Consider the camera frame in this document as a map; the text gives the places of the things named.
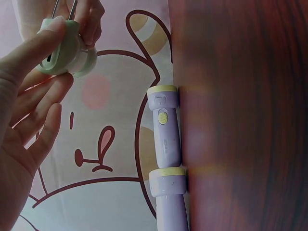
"yellow cap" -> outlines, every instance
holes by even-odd
[[[163,92],[163,91],[174,91],[178,92],[176,86],[173,85],[158,85],[148,89],[148,95],[156,93],[156,92]]]
[[[159,168],[150,172],[150,179],[167,176],[185,176],[185,170],[181,167]]]

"pink cheek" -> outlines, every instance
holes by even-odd
[[[102,109],[109,100],[110,84],[103,76],[89,76],[82,89],[82,101],[91,110]]]

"brown wood grain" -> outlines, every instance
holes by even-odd
[[[308,231],[308,1],[169,7],[192,231]]]

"light green object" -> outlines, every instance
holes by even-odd
[[[52,23],[53,19],[43,20],[41,30]],[[97,62],[96,49],[87,50],[78,31],[79,23],[66,20],[66,33],[58,48],[38,66],[37,70],[48,75],[71,73],[74,77],[87,75]]]

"power button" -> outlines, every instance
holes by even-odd
[[[164,125],[168,122],[168,115],[167,115],[166,112],[160,112],[158,114],[158,122],[162,125]]]

